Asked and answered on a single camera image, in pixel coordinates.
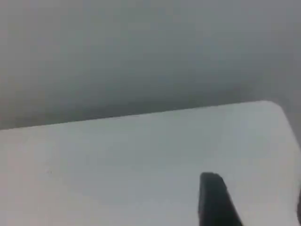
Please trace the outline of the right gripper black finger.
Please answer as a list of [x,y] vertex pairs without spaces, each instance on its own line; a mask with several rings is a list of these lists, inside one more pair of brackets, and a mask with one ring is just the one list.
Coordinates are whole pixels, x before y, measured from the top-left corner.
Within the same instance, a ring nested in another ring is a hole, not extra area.
[[200,226],[242,225],[227,186],[217,173],[200,175],[198,221]]

